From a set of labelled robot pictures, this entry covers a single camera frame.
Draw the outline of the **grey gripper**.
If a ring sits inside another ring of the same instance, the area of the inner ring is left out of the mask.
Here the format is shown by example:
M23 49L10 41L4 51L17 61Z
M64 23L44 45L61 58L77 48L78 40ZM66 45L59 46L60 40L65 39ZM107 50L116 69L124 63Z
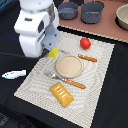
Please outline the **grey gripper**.
M54 26L49 26L45 29L45 37L42 40L42 45L44 49L51 51L58 41L60 32Z

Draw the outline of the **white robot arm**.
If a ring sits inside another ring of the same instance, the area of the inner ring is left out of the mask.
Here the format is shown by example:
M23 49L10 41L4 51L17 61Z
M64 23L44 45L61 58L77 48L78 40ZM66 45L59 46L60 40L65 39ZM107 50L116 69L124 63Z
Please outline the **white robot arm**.
M26 57L48 53L59 38L58 10L53 0L19 0L20 13L14 25Z

